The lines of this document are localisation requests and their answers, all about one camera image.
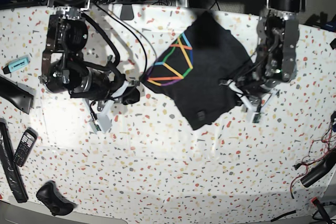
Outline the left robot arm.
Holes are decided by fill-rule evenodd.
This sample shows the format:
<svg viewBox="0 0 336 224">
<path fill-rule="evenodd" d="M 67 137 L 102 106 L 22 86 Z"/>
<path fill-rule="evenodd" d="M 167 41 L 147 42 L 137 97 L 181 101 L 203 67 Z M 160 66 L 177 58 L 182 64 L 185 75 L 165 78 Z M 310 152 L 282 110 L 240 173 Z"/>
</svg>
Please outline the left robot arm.
<svg viewBox="0 0 336 224">
<path fill-rule="evenodd" d="M 248 113 L 260 115 L 263 97 L 278 95 L 276 86 L 295 77 L 300 35 L 297 15 L 305 7 L 306 0 L 266 0 L 268 13 L 258 23 L 255 62 L 246 61 L 226 82 Z"/>
</svg>

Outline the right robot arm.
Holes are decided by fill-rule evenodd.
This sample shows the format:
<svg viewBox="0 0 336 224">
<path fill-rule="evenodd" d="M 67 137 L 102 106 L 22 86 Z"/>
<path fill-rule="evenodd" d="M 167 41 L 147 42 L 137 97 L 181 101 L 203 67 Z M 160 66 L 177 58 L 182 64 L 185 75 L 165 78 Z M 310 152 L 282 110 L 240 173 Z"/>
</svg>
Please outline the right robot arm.
<svg viewBox="0 0 336 224">
<path fill-rule="evenodd" d="M 92 107 L 96 102 L 137 103 L 140 92 L 128 84 L 118 70 L 120 53 L 105 31 L 88 15 L 91 0 L 49 0 L 55 9 L 49 18 L 46 47 L 42 54 L 42 83 L 51 93 L 67 91 L 73 99 L 84 99 Z M 83 49 L 91 25 L 112 50 L 102 66 L 85 61 Z"/>
</svg>

